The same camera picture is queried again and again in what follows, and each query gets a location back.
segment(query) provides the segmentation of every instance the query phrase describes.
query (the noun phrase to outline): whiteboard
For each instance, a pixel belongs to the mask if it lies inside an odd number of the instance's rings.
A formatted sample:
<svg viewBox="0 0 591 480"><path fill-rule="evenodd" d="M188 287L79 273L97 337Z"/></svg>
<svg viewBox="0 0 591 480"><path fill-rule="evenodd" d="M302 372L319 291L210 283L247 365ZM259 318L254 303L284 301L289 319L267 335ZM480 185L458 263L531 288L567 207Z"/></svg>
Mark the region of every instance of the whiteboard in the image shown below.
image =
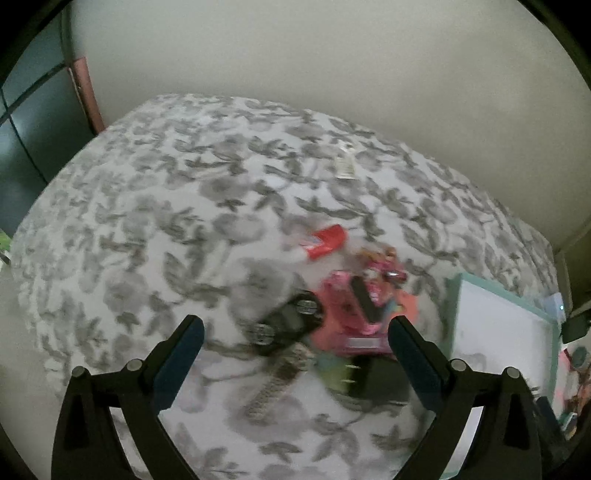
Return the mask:
<svg viewBox="0 0 591 480"><path fill-rule="evenodd" d="M536 395L554 398L552 377L557 359L553 359L553 352L557 339L552 322L464 278L456 318L451 320L455 321L455 332L450 359L461 358L473 370L493 374L516 367L530 388L538 387ZM482 408L472 410L446 472L461 468L481 414Z"/></svg>

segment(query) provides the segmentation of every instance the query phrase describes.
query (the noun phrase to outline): toy figure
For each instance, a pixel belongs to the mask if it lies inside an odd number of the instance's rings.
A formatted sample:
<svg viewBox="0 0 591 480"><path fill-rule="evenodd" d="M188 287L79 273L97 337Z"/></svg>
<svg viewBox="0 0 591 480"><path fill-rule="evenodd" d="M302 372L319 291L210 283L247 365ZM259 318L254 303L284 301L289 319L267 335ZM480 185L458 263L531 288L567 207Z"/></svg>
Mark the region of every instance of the toy figure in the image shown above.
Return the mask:
<svg viewBox="0 0 591 480"><path fill-rule="evenodd" d="M399 286L408 278L394 247L386 247L384 252L362 248L357 256L363 265L364 276L371 283L370 295L375 296L376 292L383 290L384 282Z"/></svg>

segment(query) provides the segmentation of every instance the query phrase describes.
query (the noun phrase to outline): label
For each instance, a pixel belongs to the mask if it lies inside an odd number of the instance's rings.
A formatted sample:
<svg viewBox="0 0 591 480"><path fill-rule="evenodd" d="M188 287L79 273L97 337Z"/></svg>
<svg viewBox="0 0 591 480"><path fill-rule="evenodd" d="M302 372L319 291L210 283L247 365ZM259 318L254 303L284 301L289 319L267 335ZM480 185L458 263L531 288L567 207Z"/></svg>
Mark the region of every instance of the label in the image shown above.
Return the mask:
<svg viewBox="0 0 591 480"><path fill-rule="evenodd" d="M379 338L350 338L350 348L379 348Z"/></svg>
<svg viewBox="0 0 591 480"><path fill-rule="evenodd" d="M353 155L343 152L343 154L335 157L335 177L338 179L353 180L355 176L355 163Z"/></svg>

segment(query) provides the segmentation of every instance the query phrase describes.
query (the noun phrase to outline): floor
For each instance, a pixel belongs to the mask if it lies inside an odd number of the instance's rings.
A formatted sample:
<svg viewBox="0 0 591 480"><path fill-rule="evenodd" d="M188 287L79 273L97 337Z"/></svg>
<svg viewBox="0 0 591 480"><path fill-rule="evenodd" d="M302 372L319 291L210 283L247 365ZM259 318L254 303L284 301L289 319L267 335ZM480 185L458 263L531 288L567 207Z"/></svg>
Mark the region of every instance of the floor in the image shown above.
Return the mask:
<svg viewBox="0 0 591 480"><path fill-rule="evenodd" d="M20 315L10 269L0 262L0 422L39 480L50 480L59 404Z"/></svg>

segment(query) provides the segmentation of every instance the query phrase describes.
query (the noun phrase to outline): gray floral pattern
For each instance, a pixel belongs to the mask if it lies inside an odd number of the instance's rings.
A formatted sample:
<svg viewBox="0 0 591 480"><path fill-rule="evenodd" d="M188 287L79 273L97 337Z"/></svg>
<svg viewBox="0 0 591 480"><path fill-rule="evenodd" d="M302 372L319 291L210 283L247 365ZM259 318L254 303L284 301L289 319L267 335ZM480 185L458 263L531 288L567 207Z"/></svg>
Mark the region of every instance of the gray floral pattern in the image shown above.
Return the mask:
<svg viewBox="0 0 591 480"><path fill-rule="evenodd" d="M335 178L343 141L356 180ZM429 340L447 335L439 311L459 271L532 303L557 291L542 235L404 143L282 103L162 95L88 143L15 235L19 300L48 381L62 394L75 365L121 368L194 313L206 343L161 421L200 478L392 478L424 431L416 400L335 398L309 372L263 421L243 414L266 376L243 328L326 273L286 251L331 223L350 245L396 246ZM348 259L332 255L331 268Z"/></svg>

